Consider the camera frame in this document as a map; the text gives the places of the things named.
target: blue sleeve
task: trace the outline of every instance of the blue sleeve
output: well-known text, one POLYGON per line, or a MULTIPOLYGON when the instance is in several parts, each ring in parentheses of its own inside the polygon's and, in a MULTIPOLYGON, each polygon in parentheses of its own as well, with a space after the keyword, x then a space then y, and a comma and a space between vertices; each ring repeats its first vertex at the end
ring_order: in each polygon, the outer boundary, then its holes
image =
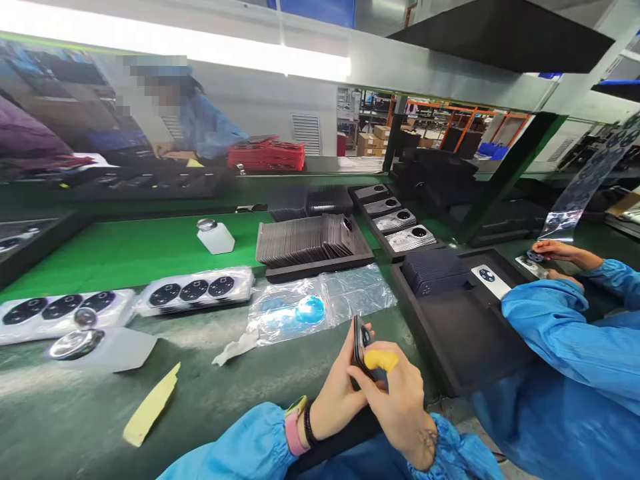
POLYGON ((540 357, 564 376, 623 399, 640 399, 640 330, 598 327, 580 311, 588 303, 568 280, 519 285, 502 312, 540 357))
POLYGON ((438 444, 435 461, 426 472, 421 472, 409 464, 414 478, 419 480, 495 480, 504 475, 495 457, 482 440, 475 435, 460 435, 458 430, 444 417, 432 413, 438 428, 438 444))
POLYGON ((629 310, 640 310, 640 273, 618 260, 605 260, 600 268, 582 276, 624 299, 629 310))
POLYGON ((198 157, 212 159, 226 154, 229 147, 248 140, 249 135, 226 118, 204 95, 196 95, 192 102, 195 110, 198 157))
POLYGON ((159 479, 281 479, 296 460, 285 436, 285 411, 262 403, 215 442, 180 457, 159 479))

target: ventilation grille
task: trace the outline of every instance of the ventilation grille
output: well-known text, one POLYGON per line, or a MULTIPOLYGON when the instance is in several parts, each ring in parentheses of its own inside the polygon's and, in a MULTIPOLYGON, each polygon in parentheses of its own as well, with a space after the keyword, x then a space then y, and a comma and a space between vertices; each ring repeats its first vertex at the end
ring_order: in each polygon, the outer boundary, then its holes
POLYGON ((161 118, 162 118, 162 122, 164 122, 167 130, 169 130, 169 133, 171 134, 174 140, 180 140, 183 138, 182 128, 180 127, 180 122, 178 120, 178 117, 172 117, 168 115, 168 116, 162 116, 161 118))
POLYGON ((320 156, 320 117, 314 113, 293 113, 293 138, 305 142, 305 155, 320 156))
POLYGON ((553 152, 553 155, 549 157, 549 160, 547 160, 550 163, 554 163, 557 162, 560 157, 562 157, 565 152, 567 151, 567 149, 571 146, 571 144, 575 141, 575 138, 569 138, 564 140, 564 142, 562 142, 560 144, 560 146, 556 149, 555 152, 553 152))

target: plastic bag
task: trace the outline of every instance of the plastic bag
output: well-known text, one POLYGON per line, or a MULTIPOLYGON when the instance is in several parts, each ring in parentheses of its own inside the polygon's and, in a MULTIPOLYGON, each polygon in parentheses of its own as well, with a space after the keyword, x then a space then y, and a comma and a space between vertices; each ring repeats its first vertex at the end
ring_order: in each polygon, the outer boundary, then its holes
POLYGON ((258 330, 257 346, 303 337, 335 327, 353 315, 395 305, 378 266, 368 265, 259 289, 249 309, 247 332, 258 330))
POLYGON ((0 345, 60 338, 77 329, 75 311, 96 310, 96 328, 124 327, 131 320, 130 289, 10 300, 0 305, 0 345))
POLYGON ((250 267, 166 277, 147 285, 135 310, 149 317, 248 301, 253 280, 250 267))

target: tattoo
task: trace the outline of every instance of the tattoo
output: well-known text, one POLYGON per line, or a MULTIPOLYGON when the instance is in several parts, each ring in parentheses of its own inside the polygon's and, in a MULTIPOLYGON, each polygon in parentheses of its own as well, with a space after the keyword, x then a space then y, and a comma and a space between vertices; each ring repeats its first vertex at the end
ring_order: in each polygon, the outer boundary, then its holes
POLYGON ((418 438, 422 444, 422 471, 427 471, 435 462, 435 449, 438 445, 438 430, 418 430, 418 438))

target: worker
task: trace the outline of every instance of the worker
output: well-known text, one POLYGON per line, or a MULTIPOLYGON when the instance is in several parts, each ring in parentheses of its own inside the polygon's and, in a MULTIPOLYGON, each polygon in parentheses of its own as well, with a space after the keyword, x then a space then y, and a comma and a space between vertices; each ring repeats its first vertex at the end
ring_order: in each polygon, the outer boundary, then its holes
POLYGON ((224 165, 229 148, 249 139, 205 96, 202 85, 191 76, 189 66, 132 67, 144 76, 145 94, 162 107, 179 110, 183 139, 154 144, 159 156, 171 159, 198 158, 204 165, 224 165))
POLYGON ((388 393, 360 368, 351 366, 352 357, 353 324, 310 407, 305 407, 306 397, 287 412, 272 403, 262 403, 217 441, 182 456, 160 479, 284 478, 301 454, 317 441, 340 432, 366 404, 378 418, 384 435, 324 461, 300 478, 504 478, 493 454, 478 437, 460 435, 440 415, 425 412, 420 371, 396 344, 372 343, 365 356, 368 365, 387 370, 388 393), (359 391, 351 386, 351 378, 360 386, 359 391))
POLYGON ((629 312, 587 323, 583 285, 556 270, 511 290, 502 312, 540 358, 475 393, 476 415, 502 453, 536 477, 636 479, 640 274, 554 240, 532 248, 547 260, 572 262, 629 312))

